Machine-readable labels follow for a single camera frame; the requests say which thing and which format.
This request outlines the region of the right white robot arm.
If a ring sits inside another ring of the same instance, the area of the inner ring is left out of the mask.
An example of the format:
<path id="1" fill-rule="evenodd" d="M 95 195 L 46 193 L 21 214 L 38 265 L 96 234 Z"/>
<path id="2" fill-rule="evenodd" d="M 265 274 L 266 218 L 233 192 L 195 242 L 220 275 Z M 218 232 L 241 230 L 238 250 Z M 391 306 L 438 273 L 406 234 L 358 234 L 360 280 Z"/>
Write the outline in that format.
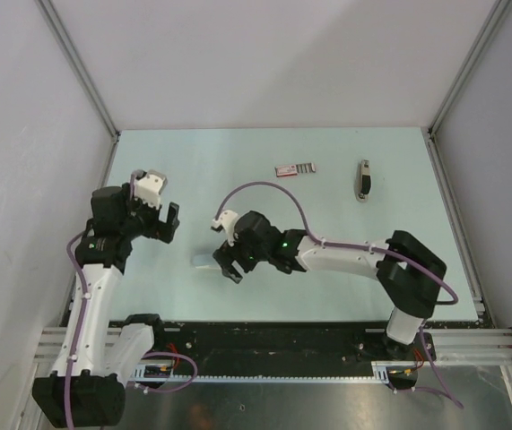
<path id="1" fill-rule="evenodd" d="M 438 304 L 447 272 L 438 256 L 403 230 L 383 242 L 337 244 L 315 239 L 306 229 L 280 230 L 257 211 L 224 211 L 212 229 L 224 232 L 225 240 L 212 253 L 193 256 L 192 265 L 216 269 L 235 283 L 260 262 L 287 275 L 334 271 L 378 281 L 394 305 L 381 344 L 395 360 L 413 351 L 420 327 Z"/>

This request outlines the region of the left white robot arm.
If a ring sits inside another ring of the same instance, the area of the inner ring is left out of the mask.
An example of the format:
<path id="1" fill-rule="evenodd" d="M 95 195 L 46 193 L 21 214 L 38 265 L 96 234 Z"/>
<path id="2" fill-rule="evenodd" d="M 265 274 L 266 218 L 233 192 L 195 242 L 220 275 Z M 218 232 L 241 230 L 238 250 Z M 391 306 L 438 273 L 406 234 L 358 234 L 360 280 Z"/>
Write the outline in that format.
<path id="1" fill-rule="evenodd" d="M 157 314 L 129 316 L 112 348 L 106 347 L 110 306 L 139 237 L 170 243 L 179 225 L 175 203 L 160 219 L 167 179 L 151 171 L 91 195 L 91 217 L 67 245 L 75 270 L 74 299 L 65 338 L 48 375 L 32 397 L 55 428 L 115 426 L 123 415 L 129 376 L 143 356 L 167 347 Z"/>

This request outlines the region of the beige black stapler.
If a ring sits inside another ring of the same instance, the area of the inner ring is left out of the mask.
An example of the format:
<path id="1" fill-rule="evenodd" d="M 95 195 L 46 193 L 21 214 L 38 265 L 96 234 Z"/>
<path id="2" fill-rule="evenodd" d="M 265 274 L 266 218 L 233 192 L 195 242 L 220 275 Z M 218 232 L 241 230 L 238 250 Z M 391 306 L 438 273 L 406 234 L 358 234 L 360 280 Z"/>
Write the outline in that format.
<path id="1" fill-rule="evenodd" d="M 358 165 L 355 195 L 359 202 L 366 202 L 369 199 L 372 181 L 370 174 L 370 162 L 363 159 Z"/>

